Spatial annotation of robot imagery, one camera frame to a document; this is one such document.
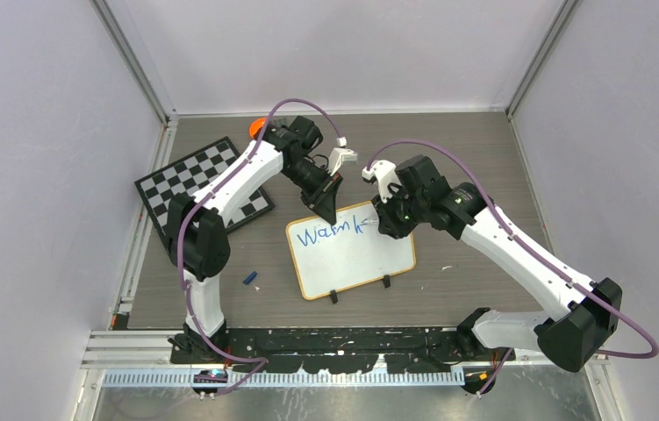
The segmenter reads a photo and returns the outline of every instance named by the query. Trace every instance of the orange object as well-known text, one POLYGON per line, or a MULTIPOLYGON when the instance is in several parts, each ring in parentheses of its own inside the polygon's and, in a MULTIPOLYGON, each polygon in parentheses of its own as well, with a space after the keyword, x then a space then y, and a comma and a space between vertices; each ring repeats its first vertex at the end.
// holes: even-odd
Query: orange object
POLYGON ((262 129, 264 124, 267 123, 267 118, 262 117, 262 118, 257 118, 252 125, 249 126, 249 136, 252 137, 252 139, 257 138, 257 134, 259 134, 259 131, 262 129))
MULTIPOLYGON (((231 353, 231 346, 230 345, 226 348, 226 353, 231 353)), ((229 368, 230 366, 231 366, 231 360, 226 358, 226 361, 223 362, 223 369, 225 370, 225 369, 229 368)))

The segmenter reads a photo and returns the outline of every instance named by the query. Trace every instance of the whiteboard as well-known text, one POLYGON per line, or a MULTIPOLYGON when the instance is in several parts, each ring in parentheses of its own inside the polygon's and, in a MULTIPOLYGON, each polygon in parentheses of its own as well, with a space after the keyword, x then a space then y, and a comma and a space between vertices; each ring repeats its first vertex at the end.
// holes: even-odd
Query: whiteboard
POLYGON ((306 300, 412 270, 417 262, 412 235, 393 239, 380 234, 370 202, 338 210, 335 225, 305 218, 288 224, 285 234, 306 300))

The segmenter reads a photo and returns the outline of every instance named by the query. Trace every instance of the gray table surface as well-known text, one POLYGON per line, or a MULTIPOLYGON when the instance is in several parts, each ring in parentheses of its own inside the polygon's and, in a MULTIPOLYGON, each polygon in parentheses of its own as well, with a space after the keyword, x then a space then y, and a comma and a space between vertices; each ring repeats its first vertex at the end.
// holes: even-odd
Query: gray table surface
MULTIPOLYGON (((321 116, 311 117, 325 135, 317 153, 328 154, 333 131, 321 116)), ((223 136, 243 152, 254 118, 184 118, 177 128, 170 156, 175 161, 223 136)), ((512 221, 545 245, 544 233, 527 184, 515 138, 505 114, 437 113, 342 115, 338 126, 348 146, 364 162, 394 139, 416 138, 439 143, 456 153, 505 210, 512 221)), ((427 154, 451 185, 468 179, 454 163, 422 146, 397 146, 382 158, 400 163, 415 154, 427 154)), ((345 180, 338 206, 369 200, 374 186, 360 177, 361 165, 341 170, 345 180)), ((306 301, 301 297, 290 257, 285 226, 312 216, 300 202, 299 190, 282 176, 264 184, 276 207, 229 235, 232 254, 221 273, 221 306, 232 327, 280 326, 427 326, 457 325, 477 307, 502 311, 538 310, 538 304, 501 268, 478 251, 429 226, 414 231, 417 266, 392 278, 329 298, 306 301), (251 286, 241 282, 257 271, 251 286)), ((175 268, 157 235, 152 234, 133 302, 130 328, 177 328, 185 307, 175 268)))

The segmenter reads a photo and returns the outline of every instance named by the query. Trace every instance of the cable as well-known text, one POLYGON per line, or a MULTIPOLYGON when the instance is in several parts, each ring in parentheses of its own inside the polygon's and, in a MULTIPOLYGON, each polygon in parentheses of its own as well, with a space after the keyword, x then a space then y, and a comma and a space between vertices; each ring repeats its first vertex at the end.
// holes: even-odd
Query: cable
MULTIPOLYGON (((659 354, 659 345, 657 344, 657 341, 655 341, 654 338, 652 338, 652 335, 649 334, 644 328, 639 326, 636 322, 634 322, 629 316, 625 315, 624 313, 620 312, 619 310, 614 309, 609 303, 606 303, 603 301, 599 296, 596 296, 589 290, 587 290, 585 287, 582 285, 575 283, 572 281, 572 278, 569 277, 566 273, 564 273, 560 268, 557 268, 554 266, 550 261, 546 260, 543 256, 541 256, 538 252, 533 250, 532 247, 530 247, 523 239, 521 239, 517 234, 513 234, 512 228, 508 224, 505 223, 505 221, 502 219, 502 216, 499 214, 497 208, 495 207, 494 203, 491 201, 489 195, 487 195, 486 191, 484 190, 484 186, 482 183, 477 180, 476 176, 474 173, 469 169, 469 167, 466 166, 463 161, 461 161, 457 156, 455 156, 453 153, 449 152, 447 149, 445 149, 442 146, 439 146, 433 142, 427 141, 427 140, 418 140, 418 139, 400 139, 391 142, 390 144, 382 147, 379 149, 376 153, 373 154, 373 156, 370 157, 368 160, 368 164, 366 166, 367 169, 370 169, 370 166, 373 164, 373 161, 376 160, 379 154, 383 152, 384 150, 388 149, 389 147, 395 146, 395 145, 422 145, 422 146, 427 146, 439 153, 442 153, 443 155, 447 156, 450 160, 455 162, 455 165, 457 165, 461 170, 463 170, 464 173, 469 177, 469 179, 474 183, 476 186, 476 189, 479 190, 479 194, 482 196, 484 199, 484 202, 487 204, 487 207, 489 207, 490 212, 492 213, 492 216, 497 220, 500 226, 507 232, 507 235, 510 236, 516 243, 520 245, 528 254, 530 254, 534 259, 536 259, 539 263, 547 267, 549 270, 554 272, 557 276, 562 278, 568 285, 571 287, 575 288, 577 291, 579 291, 581 294, 584 296, 590 298, 593 302, 595 302, 597 305, 602 307, 604 310, 608 311, 609 313, 613 314, 616 316, 619 320, 622 322, 626 323, 634 329, 637 333, 639 333, 648 343, 650 346, 649 352, 646 353, 625 353, 621 351, 610 351, 610 350, 598 350, 596 353, 600 353, 603 355, 610 355, 613 357, 620 357, 620 358, 632 358, 632 359, 649 359, 657 356, 659 354)), ((507 360, 506 356, 502 359, 503 364, 504 361, 507 360)))
POLYGON ((208 338, 207 335, 205 335, 203 326, 200 324, 200 321, 197 319, 197 315, 195 315, 195 311, 192 308, 192 300, 191 300, 191 294, 190 294, 191 282, 187 281, 184 277, 184 253, 183 253, 184 233, 187 230, 187 226, 192 221, 192 218, 195 217, 195 213, 197 213, 197 211, 199 211, 207 203, 208 200, 210 200, 216 193, 218 193, 219 190, 221 190, 229 181, 231 181, 231 179, 234 178, 234 176, 236 176, 239 173, 239 171, 241 171, 251 161, 251 159, 257 153, 257 150, 259 149, 259 146, 262 142, 262 139, 264 138, 264 133, 267 130, 267 125, 268 125, 269 121, 275 115, 277 110, 280 107, 282 107, 283 105, 287 104, 287 103, 303 103, 303 104, 306 104, 306 105, 312 107, 316 111, 320 112, 324 117, 326 117, 326 119, 329 121, 329 124, 332 125, 332 127, 334 128, 334 131, 337 133, 337 137, 338 138, 342 137, 342 134, 340 132, 339 127, 337 127, 337 125, 334 123, 332 118, 329 117, 329 115, 326 114, 326 112, 324 110, 322 110, 321 108, 319 108, 319 106, 316 105, 315 103, 306 101, 304 99, 299 99, 299 98, 283 99, 282 101, 277 103, 277 105, 275 105, 275 107, 273 107, 272 110, 270 110, 269 114, 265 118, 265 123, 261 127, 261 130, 259 131, 259 135, 257 136, 256 142, 254 143, 254 147, 252 148, 251 152, 249 152, 249 154, 247 155, 247 158, 241 160, 239 162, 239 164, 237 165, 237 167, 233 171, 231 171, 230 173, 228 173, 227 175, 225 175, 223 177, 219 177, 217 179, 218 183, 215 185, 215 187, 213 187, 213 189, 210 192, 208 192, 208 194, 206 194, 205 197, 203 197, 199 202, 197 202, 197 204, 195 204, 195 206, 192 207, 190 212, 188 212, 187 215, 184 217, 184 220, 182 221, 182 226, 179 229, 179 235, 177 236, 177 239, 176 239, 176 269, 177 269, 177 273, 179 275, 179 285, 182 288, 182 290, 184 291, 184 300, 187 304, 187 312, 190 314, 190 317, 192 318, 192 324, 194 324, 195 327, 197 328, 197 333, 199 333, 199 335, 203 338, 203 341, 205 342, 205 344, 207 344, 207 346, 211 350, 213 350, 213 352, 217 353, 218 355, 220 355, 223 358, 227 358, 229 360, 236 361, 236 362, 242 362, 242 363, 254 363, 254 362, 259 363, 257 365, 257 367, 255 367, 247 375, 242 377, 241 380, 239 380, 238 382, 232 384, 231 386, 229 386, 229 387, 227 387, 223 390, 219 390, 218 393, 215 394, 215 396, 222 396, 222 395, 231 393, 234 389, 238 388, 243 382, 248 380, 252 375, 257 373, 262 367, 264 367, 264 365, 267 363, 268 360, 264 357, 242 358, 242 357, 237 357, 235 355, 231 355, 229 353, 226 353, 226 352, 222 351, 217 346, 215 346, 215 344, 212 343, 210 338, 208 338))
POLYGON ((317 154, 309 157, 309 159, 311 159, 311 161, 314 163, 314 165, 316 165, 315 160, 316 160, 317 157, 324 158, 325 164, 320 167, 321 169, 324 169, 324 168, 329 166, 329 158, 327 158, 326 155, 322 155, 321 153, 317 153, 317 154))
POLYGON ((507 348, 505 355, 502 356, 502 362, 500 362, 499 365, 494 369, 492 375, 487 379, 487 382, 482 386, 482 388, 476 392, 476 395, 479 397, 479 399, 482 398, 482 394, 487 390, 487 388, 490 387, 490 384, 494 382, 494 378, 497 376, 497 373, 499 373, 499 370, 502 369, 502 366, 504 366, 505 361, 507 361, 507 359, 510 357, 511 352, 512 348, 507 348))

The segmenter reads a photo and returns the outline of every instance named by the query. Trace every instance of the white wall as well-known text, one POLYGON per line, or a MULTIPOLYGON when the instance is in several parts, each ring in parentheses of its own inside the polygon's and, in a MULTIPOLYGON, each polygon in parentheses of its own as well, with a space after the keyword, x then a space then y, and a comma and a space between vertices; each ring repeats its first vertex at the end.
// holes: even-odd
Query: white wall
POLYGON ((504 108, 562 0, 112 3, 160 96, 193 114, 289 96, 333 111, 504 108))
POLYGON ((0 1, 0 419, 61 419, 159 123, 88 1, 0 1))
MULTIPOLYGON (((659 341, 659 2, 583 2, 516 123, 559 253, 659 341)), ((626 325, 609 346, 648 349, 626 325)), ((658 420, 659 357, 614 364, 630 419, 658 420)))

